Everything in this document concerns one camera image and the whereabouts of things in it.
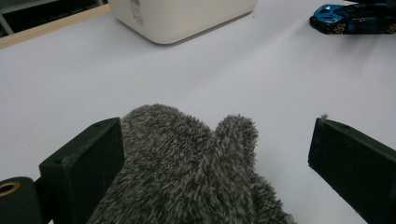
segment white tabletop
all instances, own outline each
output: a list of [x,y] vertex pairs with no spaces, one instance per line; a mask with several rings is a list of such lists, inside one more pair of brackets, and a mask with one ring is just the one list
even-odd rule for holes
[[324,35],[308,18],[340,0],[259,1],[181,43],[152,44],[110,14],[0,50],[0,180],[38,164],[92,123],[155,103],[215,129],[229,114],[260,132],[257,172],[301,224],[364,220],[311,168],[315,119],[396,148],[396,35]]

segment black cylinder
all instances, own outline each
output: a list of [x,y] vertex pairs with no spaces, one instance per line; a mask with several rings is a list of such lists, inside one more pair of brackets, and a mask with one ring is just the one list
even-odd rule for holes
[[32,179],[14,177],[0,182],[0,223],[43,224]]

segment wooden edge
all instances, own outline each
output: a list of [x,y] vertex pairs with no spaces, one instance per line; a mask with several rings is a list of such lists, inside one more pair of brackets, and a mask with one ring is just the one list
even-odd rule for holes
[[0,38],[0,49],[4,49],[9,46],[26,41],[28,39],[32,39],[37,36],[50,33],[52,31],[62,29],[66,26],[73,25],[75,23],[88,20],[90,18],[107,13],[108,11],[110,11],[110,6],[108,4],[106,4],[106,5],[103,5],[100,7],[95,7],[95,8],[80,12],[78,14],[75,14],[75,15],[72,15],[69,17],[59,19],[57,21],[52,21],[52,22],[34,27],[29,30],[18,32],[14,35],[7,35],[5,37]]

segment white box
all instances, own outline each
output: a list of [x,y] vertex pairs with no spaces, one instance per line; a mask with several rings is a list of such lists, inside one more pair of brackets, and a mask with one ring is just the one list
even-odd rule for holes
[[171,44],[251,11],[257,0],[108,0],[116,18],[158,44]]

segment blue toy car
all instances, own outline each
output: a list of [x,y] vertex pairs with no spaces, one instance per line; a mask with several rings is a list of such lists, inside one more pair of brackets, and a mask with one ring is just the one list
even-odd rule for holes
[[325,34],[394,34],[396,8],[385,3],[324,5],[309,21]]

